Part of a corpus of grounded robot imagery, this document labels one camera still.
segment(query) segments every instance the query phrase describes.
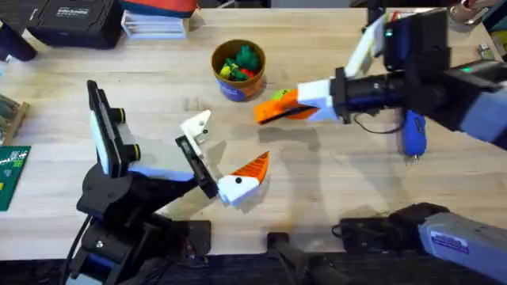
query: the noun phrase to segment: wooden tabletop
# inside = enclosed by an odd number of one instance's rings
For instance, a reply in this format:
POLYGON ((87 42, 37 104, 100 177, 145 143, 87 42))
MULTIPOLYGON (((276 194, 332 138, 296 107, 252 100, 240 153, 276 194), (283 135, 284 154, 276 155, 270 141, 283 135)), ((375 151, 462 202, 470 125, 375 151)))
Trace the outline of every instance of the wooden tabletop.
MULTIPOLYGON (((410 166, 397 135, 368 134, 355 124, 255 124, 254 106, 277 89, 346 65, 365 18, 363 9, 203 9, 188 40, 123 39, 112 51, 37 44, 36 60, 9 63, 0 79, 0 93, 32 106, 16 140, 32 151, 10 209, 0 213, 0 259, 63 258, 81 226, 84 214, 75 207, 95 163, 88 79, 112 106, 125 108, 132 132, 145 139, 171 144, 183 120, 212 110, 202 148, 221 173, 271 152, 264 184, 240 209, 207 200, 197 188, 162 210, 174 219, 211 220, 213 254, 264 252, 265 235, 280 230, 305 250, 340 249, 330 234, 340 218, 418 202, 507 227, 507 152, 487 143, 429 120, 428 151, 410 166), (267 57, 265 91, 248 103, 228 101, 210 67, 214 48, 234 38, 252 40, 267 57)), ((482 25, 452 32, 453 64, 477 59, 484 42, 493 47, 482 25)), ((372 68, 379 72, 381 60, 372 68)), ((377 130, 395 125, 392 111, 363 119, 377 130)))

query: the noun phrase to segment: orange and white object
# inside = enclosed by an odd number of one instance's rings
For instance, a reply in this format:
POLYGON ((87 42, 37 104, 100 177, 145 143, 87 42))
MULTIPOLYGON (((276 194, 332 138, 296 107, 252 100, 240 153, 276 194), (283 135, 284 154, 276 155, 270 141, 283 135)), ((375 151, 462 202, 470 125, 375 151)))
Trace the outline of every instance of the orange and white object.
MULTIPOLYGON (((183 130, 190 146, 203 162, 204 167, 210 175, 212 172, 209 170, 208 163, 206 162, 199 145, 206 140, 206 134, 208 133, 206 124, 208 123, 211 114, 211 111, 206 110, 190 119, 187 119, 180 125, 180 128, 183 130)), ((269 152, 266 152, 251 161, 249 164, 243 166, 241 169, 220 178, 216 184, 222 201, 236 206, 240 200, 257 190, 268 172, 268 164, 269 152)))
POLYGON ((219 180, 219 195, 224 203, 236 206, 247 196, 253 194, 261 185, 268 172, 269 152, 226 175, 219 180))

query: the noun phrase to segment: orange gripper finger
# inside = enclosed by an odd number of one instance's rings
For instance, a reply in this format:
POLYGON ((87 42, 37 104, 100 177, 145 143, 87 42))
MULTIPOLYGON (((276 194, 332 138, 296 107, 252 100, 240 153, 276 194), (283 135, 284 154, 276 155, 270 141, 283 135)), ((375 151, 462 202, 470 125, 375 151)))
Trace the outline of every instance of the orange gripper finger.
POLYGON ((269 151, 264 152, 259 157, 255 158, 249 164, 242 168, 234 171, 232 175, 240 177, 255 177, 259 181, 259 184, 264 180, 266 173, 268 172, 269 165, 269 151))

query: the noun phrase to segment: white label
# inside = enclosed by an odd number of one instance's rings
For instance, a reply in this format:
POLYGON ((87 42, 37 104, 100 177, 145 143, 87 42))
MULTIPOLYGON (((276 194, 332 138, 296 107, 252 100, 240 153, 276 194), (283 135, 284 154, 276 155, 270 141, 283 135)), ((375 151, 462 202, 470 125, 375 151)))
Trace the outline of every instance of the white label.
POLYGON ((456 251, 459 251, 461 253, 470 253, 468 250, 468 244, 467 241, 460 237, 454 237, 449 234, 443 234, 441 232, 437 232, 432 230, 429 232, 429 235, 431 237, 431 241, 435 245, 441 245, 445 246, 450 249, 454 249, 456 251))

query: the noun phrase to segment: sticker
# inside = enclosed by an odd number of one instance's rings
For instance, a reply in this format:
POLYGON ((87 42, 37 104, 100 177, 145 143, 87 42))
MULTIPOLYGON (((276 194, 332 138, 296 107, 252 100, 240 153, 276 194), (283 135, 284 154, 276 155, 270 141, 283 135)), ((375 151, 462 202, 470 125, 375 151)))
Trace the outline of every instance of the sticker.
POLYGON ((429 233, 431 240, 436 245, 442 245, 450 249, 454 249, 461 253, 469 254, 467 241, 459 237, 453 237, 452 235, 442 234, 437 231, 431 231, 429 233))
POLYGON ((89 13, 90 9, 87 8, 59 7, 58 11, 56 11, 56 16, 74 19, 86 19, 89 13))
POLYGON ((235 87, 228 85, 226 82, 217 80, 220 84, 220 89, 222 90, 223 94, 229 98, 229 100, 233 101, 244 101, 246 96, 243 92, 241 92, 239 89, 236 89, 235 87))

